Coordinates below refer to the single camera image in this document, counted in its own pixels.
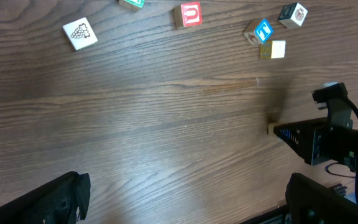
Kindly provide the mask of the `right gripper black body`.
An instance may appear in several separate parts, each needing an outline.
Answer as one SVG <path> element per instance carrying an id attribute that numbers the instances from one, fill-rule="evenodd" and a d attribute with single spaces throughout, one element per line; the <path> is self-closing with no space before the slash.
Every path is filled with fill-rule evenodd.
<path id="1" fill-rule="evenodd" d="M 358 130 L 335 127 L 329 132 L 328 156 L 355 172 L 358 169 Z"/>

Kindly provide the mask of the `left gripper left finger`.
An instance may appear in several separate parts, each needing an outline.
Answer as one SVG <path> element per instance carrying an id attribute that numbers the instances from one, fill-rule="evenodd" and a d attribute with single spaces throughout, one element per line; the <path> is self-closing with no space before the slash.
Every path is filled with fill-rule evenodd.
<path id="1" fill-rule="evenodd" d="M 0 223 L 76 223 L 84 220 L 90 204 L 88 173 L 74 171 L 0 207 Z"/>

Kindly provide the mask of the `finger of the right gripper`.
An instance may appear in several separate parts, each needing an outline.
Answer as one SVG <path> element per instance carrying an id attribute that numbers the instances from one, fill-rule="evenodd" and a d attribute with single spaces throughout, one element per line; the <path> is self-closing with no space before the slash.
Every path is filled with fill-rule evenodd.
<path id="1" fill-rule="evenodd" d="M 323 151 L 323 133 L 327 118 L 315 118 L 293 123 L 273 123 L 273 135 L 284 141 L 311 166 L 331 158 Z"/>

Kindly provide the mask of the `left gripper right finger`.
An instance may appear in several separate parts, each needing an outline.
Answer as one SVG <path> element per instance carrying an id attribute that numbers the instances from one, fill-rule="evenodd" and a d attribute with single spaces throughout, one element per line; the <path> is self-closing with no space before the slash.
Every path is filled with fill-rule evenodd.
<path id="1" fill-rule="evenodd" d="M 301 173 L 291 175 L 285 198 L 292 223 L 358 224 L 358 205 Z"/>

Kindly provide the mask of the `white block blue side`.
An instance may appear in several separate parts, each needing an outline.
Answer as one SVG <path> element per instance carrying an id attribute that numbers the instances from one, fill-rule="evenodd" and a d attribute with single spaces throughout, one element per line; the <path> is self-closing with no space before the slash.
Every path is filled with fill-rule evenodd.
<path id="1" fill-rule="evenodd" d="M 275 138 L 280 137 L 280 130 L 283 123 L 276 122 L 276 123 L 269 123 L 267 133 L 269 136 L 273 136 Z"/>

